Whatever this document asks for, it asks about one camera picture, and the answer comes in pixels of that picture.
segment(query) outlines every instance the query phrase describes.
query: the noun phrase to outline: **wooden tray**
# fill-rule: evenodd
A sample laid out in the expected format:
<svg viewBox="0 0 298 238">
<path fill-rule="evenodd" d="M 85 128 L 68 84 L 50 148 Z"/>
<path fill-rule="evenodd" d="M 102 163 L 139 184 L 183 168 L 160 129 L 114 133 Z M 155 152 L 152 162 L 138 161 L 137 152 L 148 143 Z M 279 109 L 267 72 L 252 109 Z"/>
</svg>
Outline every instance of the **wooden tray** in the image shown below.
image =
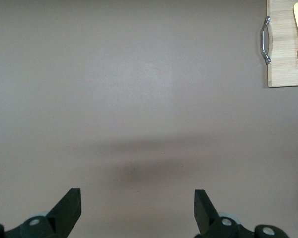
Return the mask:
<svg viewBox="0 0 298 238">
<path fill-rule="evenodd" d="M 270 45 L 268 86 L 298 86 L 298 31 L 293 6 L 298 0 L 267 0 Z"/>
</svg>

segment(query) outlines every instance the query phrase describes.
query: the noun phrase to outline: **silver handle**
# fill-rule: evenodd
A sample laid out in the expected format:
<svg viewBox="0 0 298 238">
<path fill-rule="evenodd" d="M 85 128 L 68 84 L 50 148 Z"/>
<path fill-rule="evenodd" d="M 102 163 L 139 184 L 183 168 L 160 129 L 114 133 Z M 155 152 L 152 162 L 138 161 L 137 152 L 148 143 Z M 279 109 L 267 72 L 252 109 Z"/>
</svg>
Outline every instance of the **silver handle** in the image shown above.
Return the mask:
<svg viewBox="0 0 298 238">
<path fill-rule="evenodd" d="M 262 35 L 262 55 L 263 55 L 263 57 L 264 57 L 265 62 L 266 62 L 267 65 L 269 65 L 272 62 L 272 60 L 268 56 L 268 53 L 265 50 L 265 28 L 267 27 L 267 25 L 269 24 L 269 22 L 270 22 L 270 16 L 267 16 L 265 18 L 265 22 L 264 22 L 264 25 L 263 25 L 262 30 L 261 30 L 261 33 L 262 33 L 261 34 Z"/>
</svg>

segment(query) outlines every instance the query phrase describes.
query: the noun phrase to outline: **silver bolt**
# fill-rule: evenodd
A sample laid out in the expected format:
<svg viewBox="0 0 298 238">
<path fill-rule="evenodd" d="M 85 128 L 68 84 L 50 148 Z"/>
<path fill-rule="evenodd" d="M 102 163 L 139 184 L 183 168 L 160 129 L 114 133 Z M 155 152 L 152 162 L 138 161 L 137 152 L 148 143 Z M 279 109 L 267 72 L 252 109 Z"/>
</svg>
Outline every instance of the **silver bolt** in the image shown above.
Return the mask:
<svg viewBox="0 0 298 238">
<path fill-rule="evenodd" d="M 34 226 L 34 225 L 38 224 L 39 222 L 40 222 L 39 219 L 34 219 L 34 220 L 32 220 L 32 221 L 29 223 L 29 225 L 30 225 L 30 226 Z"/>
<path fill-rule="evenodd" d="M 264 227 L 264 228 L 263 228 L 263 232 L 264 232 L 265 234 L 270 235 L 270 236 L 273 236 L 273 235 L 275 234 L 274 230 L 271 229 L 270 227 Z"/>
<path fill-rule="evenodd" d="M 232 222 L 231 222 L 229 219 L 224 218 L 224 219 L 222 220 L 222 224 L 223 224 L 223 225 L 226 225 L 226 226 L 231 226 L 231 225 L 232 225 Z"/>
</svg>

